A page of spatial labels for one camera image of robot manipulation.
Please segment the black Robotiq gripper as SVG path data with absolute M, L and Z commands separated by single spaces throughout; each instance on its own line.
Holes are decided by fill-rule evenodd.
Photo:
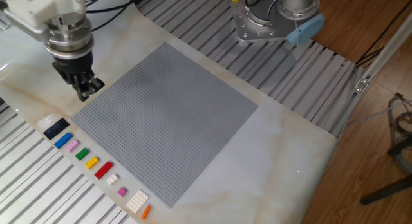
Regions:
M 102 89 L 105 84 L 99 78 L 94 78 L 92 70 L 93 54 L 88 54 L 77 59 L 60 59 L 55 57 L 53 67 L 65 82 L 71 82 L 73 89 L 81 102 Z

